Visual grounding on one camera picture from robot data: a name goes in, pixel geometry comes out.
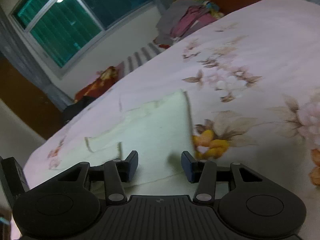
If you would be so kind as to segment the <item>green glass window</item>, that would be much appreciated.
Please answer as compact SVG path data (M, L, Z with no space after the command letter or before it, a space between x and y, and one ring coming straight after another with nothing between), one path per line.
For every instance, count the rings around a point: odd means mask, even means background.
M70 65L102 33L151 0L22 0L16 23L57 69Z

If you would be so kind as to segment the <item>red orange patterned cloth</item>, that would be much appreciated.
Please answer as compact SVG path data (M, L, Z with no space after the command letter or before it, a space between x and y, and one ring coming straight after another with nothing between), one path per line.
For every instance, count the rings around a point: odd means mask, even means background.
M108 91L118 81L118 70L114 66L99 72L98 77L89 85L78 91L74 102L80 101L84 96L98 98Z

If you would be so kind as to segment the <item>black cloth on bed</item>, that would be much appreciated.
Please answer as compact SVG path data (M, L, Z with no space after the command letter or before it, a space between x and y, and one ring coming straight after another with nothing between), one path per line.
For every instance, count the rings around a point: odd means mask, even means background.
M96 98L91 96L83 96L78 102L67 106L62 112L62 121L66 125L69 123L76 115L78 115L84 108L90 105Z

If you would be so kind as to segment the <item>pink floral bed sheet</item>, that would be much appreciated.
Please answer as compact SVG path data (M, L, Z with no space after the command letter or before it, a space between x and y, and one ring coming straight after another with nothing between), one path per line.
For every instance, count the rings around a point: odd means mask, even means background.
M319 6L263 0L196 31L118 81L38 148L30 187L126 112L186 93L197 159L242 163L298 195L303 239L319 239Z

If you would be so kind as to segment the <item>pile of pink grey clothes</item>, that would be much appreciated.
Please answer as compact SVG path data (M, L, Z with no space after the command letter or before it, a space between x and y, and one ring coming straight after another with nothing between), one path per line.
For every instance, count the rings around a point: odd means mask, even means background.
M175 0L157 23L158 36L154 42L169 48L223 16L220 8L210 0Z

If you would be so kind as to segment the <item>grey curtain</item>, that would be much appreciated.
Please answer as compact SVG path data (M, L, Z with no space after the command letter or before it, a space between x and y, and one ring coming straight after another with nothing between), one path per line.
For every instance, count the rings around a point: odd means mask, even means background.
M46 94L48 99L63 111L73 101L52 83L48 75L22 42L7 15L1 10L1 53L28 81Z

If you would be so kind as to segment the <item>brown wooden door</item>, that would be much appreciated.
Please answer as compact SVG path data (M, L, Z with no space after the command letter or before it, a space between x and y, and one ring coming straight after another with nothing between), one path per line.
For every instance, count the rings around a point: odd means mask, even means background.
M1 57L1 100L44 139L63 127L58 108L4 57Z

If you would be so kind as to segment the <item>white knit garment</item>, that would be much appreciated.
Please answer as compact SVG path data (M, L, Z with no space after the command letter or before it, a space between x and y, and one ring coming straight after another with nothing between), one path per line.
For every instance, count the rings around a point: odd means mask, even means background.
M188 99L178 90L126 112L114 128L85 137L60 159L59 170L87 161L99 166L138 152L138 167L125 187L129 194L175 195L189 192L181 167L183 151L193 152Z

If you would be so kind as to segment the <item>grey striped pillow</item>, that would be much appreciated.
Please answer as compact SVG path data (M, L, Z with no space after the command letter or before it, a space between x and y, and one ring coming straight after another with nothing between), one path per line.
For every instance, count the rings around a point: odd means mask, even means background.
M118 79L122 79L163 51L165 51L165 48L162 48L153 42L149 42L132 55L126 57L123 61L121 61L120 64L116 66L118 71Z

